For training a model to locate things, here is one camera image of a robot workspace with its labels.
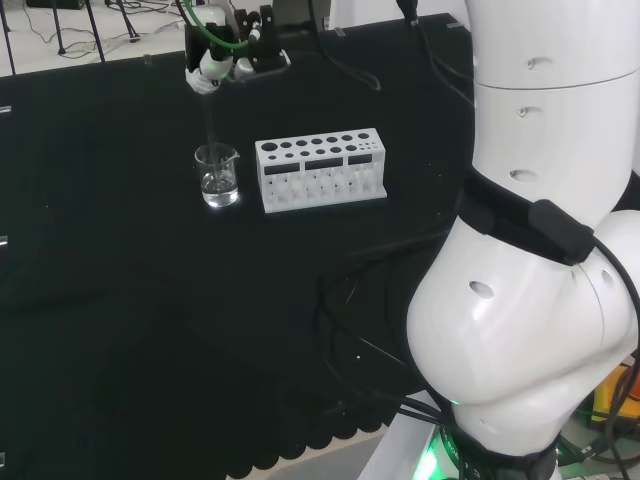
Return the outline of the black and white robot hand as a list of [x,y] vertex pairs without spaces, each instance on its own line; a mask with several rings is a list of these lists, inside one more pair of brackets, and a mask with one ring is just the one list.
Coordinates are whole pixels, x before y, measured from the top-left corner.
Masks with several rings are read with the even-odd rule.
[[[227,43],[236,41],[227,17],[230,13],[229,6],[220,1],[193,1],[192,9],[212,35]],[[199,95],[213,94],[232,70],[233,52],[212,42],[196,25],[188,11],[185,11],[185,16],[186,82]]]

